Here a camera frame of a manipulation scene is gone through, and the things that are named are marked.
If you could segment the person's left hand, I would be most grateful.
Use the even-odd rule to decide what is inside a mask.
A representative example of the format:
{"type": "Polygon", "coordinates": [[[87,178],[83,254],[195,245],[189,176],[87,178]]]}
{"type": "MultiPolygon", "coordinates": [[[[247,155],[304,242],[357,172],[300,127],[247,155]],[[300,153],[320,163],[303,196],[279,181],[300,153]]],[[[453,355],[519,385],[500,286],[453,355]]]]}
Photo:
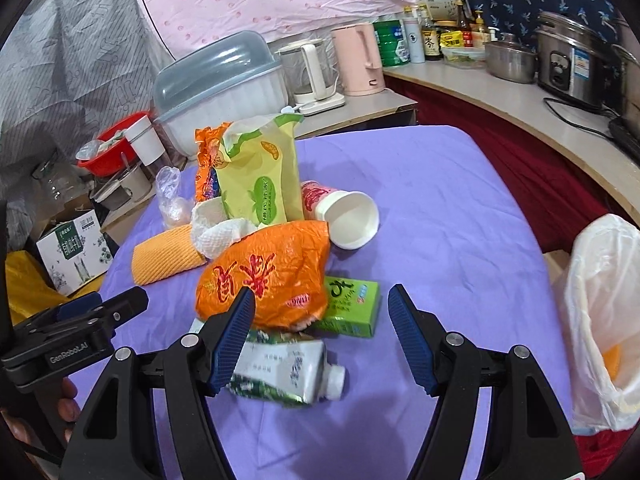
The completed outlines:
{"type": "Polygon", "coordinates": [[[1,417],[20,451],[61,456],[80,414],[76,386],[68,379],[21,392],[1,378],[1,417]]]}

